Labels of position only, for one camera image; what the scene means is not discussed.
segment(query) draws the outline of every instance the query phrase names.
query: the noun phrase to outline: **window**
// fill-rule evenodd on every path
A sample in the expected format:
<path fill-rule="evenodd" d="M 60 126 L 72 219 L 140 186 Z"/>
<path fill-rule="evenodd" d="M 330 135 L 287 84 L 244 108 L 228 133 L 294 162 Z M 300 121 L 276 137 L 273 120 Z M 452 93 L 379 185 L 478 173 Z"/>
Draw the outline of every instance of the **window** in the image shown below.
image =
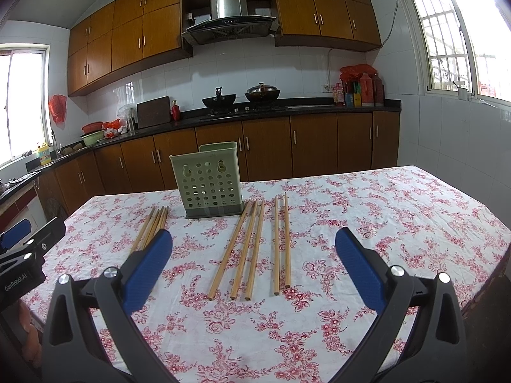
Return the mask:
<path fill-rule="evenodd" d="M 47 140 L 42 50 L 0 51 L 0 164 Z"/>
<path fill-rule="evenodd" d="M 428 89 L 456 91 L 458 85 L 511 101 L 511 18 L 505 3 L 411 1 L 425 44 Z"/>

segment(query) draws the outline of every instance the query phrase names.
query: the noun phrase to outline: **stainless steel range hood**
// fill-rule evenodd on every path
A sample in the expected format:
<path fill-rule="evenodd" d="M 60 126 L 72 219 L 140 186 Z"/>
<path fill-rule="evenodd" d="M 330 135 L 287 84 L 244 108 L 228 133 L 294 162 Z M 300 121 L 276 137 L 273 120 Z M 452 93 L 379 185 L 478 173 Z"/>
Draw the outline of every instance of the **stainless steel range hood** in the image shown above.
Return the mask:
<path fill-rule="evenodd" d="M 211 20 L 187 28 L 181 35 L 192 46 L 224 40 L 265 37 L 278 30 L 275 17 L 248 15 L 247 0 L 210 0 Z"/>

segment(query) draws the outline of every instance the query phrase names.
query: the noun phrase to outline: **black countertop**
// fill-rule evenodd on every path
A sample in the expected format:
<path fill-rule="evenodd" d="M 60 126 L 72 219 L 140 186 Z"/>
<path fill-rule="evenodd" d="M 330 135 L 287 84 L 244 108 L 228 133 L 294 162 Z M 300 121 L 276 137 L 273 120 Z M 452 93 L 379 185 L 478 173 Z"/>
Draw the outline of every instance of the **black countertop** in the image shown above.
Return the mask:
<path fill-rule="evenodd" d="M 298 99 L 278 99 L 278 104 L 275 108 L 268 110 L 251 111 L 247 113 L 239 113 L 235 115 L 229 115 L 224 117 L 217 117 L 209 115 L 207 108 L 194 109 L 192 111 L 184 111 L 181 113 L 182 119 L 180 121 L 173 121 L 169 124 L 161 124 L 150 126 L 149 128 L 143 128 L 141 130 L 135 130 L 131 133 L 122 134 L 116 138 L 103 139 L 97 142 L 93 146 L 82 148 L 75 153 L 69 154 L 65 157 L 59 158 L 58 160 L 52 161 L 50 164 L 44 167 L 37 167 L 34 169 L 33 174 L 27 177 L 25 180 L 20 182 L 15 187 L 10 188 L 5 193 L 0 195 L 0 205 L 6 202 L 12 195 L 22 189 L 22 187 L 31 183 L 41 173 L 48 169 L 55 168 L 61 164 L 65 164 L 68 161 L 74 160 L 87 152 L 93 151 L 98 148 L 118 144 L 123 141 L 134 140 L 137 138 L 148 137 L 156 134 L 161 134 L 170 131 L 183 130 L 186 128 L 195 128 L 196 126 L 220 124 L 223 122 L 234 122 L 234 121 L 246 121 L 251 119 L 263 119 L 263 118 L 275 118 L 279 116 L 291 116 L 291 115 L 303 115 L 303 114 L 323 114 L 323 113 L 334 113 L 334 112 L 346 112 L 346 113 L 360 113 L 360 112 L 372 112 L 372 111 L 389 111 L 389 112 L 400 112 L 401 101 L 398 99 L 385 99 L 384 107 L 361 107 L 361 108 L 344 108 L 333 105 L 332 98 L 298 98 Z M 237 103 L 236 106 L 240 110 L 244 110 L 245 106 L 248 106 L 248 102 Z"/>

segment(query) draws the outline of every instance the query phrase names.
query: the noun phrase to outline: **wooden chopstick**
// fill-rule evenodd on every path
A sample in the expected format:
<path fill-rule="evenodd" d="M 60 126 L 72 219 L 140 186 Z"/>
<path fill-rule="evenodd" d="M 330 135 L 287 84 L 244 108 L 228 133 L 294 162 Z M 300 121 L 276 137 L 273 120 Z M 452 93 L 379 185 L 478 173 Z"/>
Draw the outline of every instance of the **wooden chopstick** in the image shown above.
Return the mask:
<path fill-rule="evenodd" d="M 243 269 L 245 267 L 245 261 L 247 259 L 248 253 L 248 245 L 250 243 L 250 236 L 252 234 L 252 228 L 254 227 L 254 221 L 257 213 L 257 205 L 259 201 L 256 200 L 254 204 L 254 208 L 252 210 L 252 216 L 250 217 L 250 223 L 248 224 L 248 229 L 245 234 L 245 243 L 243 244 L 243 248 L 241 250 L 240 262 L 238 263 L 238 270 L 236 271 L 236 277 L 234 277 L 233 287 L 231 288 L 231 299 L 236 299 L 238 297 L 238 289 L 241 283 L 241 277 L 243 276 Z"/>
<path fill-rule="evenodd" d="M 291 286 L 291 243 L 289 241 L 289 210 L 287 193 L 284 193 L 284 220 L 286 224 L 286 288 Z"/>
<path fill-rule="evenodd" d="M 257 256 L 259 254 L 259 242 L 261 241 L 261 232 L 263 230 L 263 220 L 264 220 L 264 199 L 261 203 L 261 208 L 259 210 L 259 221 L 257 222 L 257 233 L 255 234 L 254 241 L 254 249 L 252 250 L 252 261 L 250 262 L 250 271 L 248 273 L 248 282 L 247 282 L 247 291 L 245 295 L 245 299 L 250 301 L 252 298 L 252 291 L 254 290 L 254 280 L 256 277 L 256 266 L 257 266 Z"/>
<path fill-rule="evenodd" d="M 144 236 L 144 232 L 146 230 L 147 224 L 149 223 L 149 220 L 151 219 L 151 217 L 154 213 L 154 210 L 156 210 L 156 207 L 153 206 L 153 208 L 151 209 L 151 212 L 146 217 L 146 221 L 142 225 L 139 234 L 137 234 L 135 241 L 133 242 L 133 246 L 131 247 L 131 250 L 129 253 L 133 253 L 136 250 L 136 248 L 139 246 L 140 239 L 142 239 L 142 236 Z"/>
<path fill-rule="evenodd" d="M 229 262 L 229 257 L 231 256 L 231 252 L 233 251 L 234 245 L 236 244 L 236 239 L 238 238 L 238 234 L 240 232 L 241 226 L 243 225 L 243 221 L 245 220 L 245 217 L 247 216 L 247 213 L 250 210 L 251 206 L 252 206 L 251 201 L 247 202 L 247 204 L 245 205 L 245 209 L 243 210 L 243 213 L 241 213 L 240 219 L 238 220 L 238 224 L 236 225 L 236 228 L 234 229 L 233 235 L 231 236 L 231 240 L 229 241 L 229 244 L 227 245 L 227 249 L 225 250 L 222 261 L 220 262 L 220 265 L 218 265 L 217 274 L 215 275 L 215 278 L 213 279 L 213 283 L 211 284 L 210 292 L 208 293 L 208 299 L 210 301 L 213 301 L 213 298 L 215 297 L 215 293 L 218 289 L 218 286 L 220 285 L 220 282 L 222 281 L 222 277 L 225 272 L 225 268 L 227 266 L 227 263 Z"/>
<path fill-rule="evenodd" d="M 275 196 L 275 228 L 274 228 L 274 257 L 273 257 L 273 293 L 275 295 L 280 294 L 280 249 L 278 243 L 278 195 Z"/>

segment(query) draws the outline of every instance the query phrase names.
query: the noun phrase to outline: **table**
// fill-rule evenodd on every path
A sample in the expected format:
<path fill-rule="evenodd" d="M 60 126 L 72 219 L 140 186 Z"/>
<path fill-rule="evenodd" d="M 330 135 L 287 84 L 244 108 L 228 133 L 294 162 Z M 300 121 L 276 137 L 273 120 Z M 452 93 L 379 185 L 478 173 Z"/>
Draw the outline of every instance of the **table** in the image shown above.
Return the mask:
<path fill-rule="evenodd" d="M 150 208 L 169 205 L 172 256 L 144 308 L 132 315 L 168 369 L 183 383 L 257 378 L 319 383 L 344 364 L 376 317 L 335 253 L 339 228 L 349 227 L 363 246 L 411 275 L 433 278 L 448 272 L 462 307 L 481 290 L 511 243 L 511 231 L 485 205 L 414 166 L 242 183 L 242 192 L 244 199 L 267 201 L 251 301 L 243 299 L 249 263 L 241 299 L 229 298 L 248 219 L 216 298 L 208 301 L 238 217 L 187 220 L 178 191 L 171 190 L 89 200 L 67 219 L 65 238 L 43 266 L 47 281 L 26 295 L 26 303 L 44 319 L 60 274 L 83 279 L 120 266 Z M 274 296 L 271 201 L 284 192 L 293 286 Z M 282 207 L 279 218 L 283 263 Z M 397 361 L 415 315 L 416 309 L 409 309 L 383 367 Z M 110 360 L 125 370 L 103 319 L 97 312 L 94 316 Z"/>

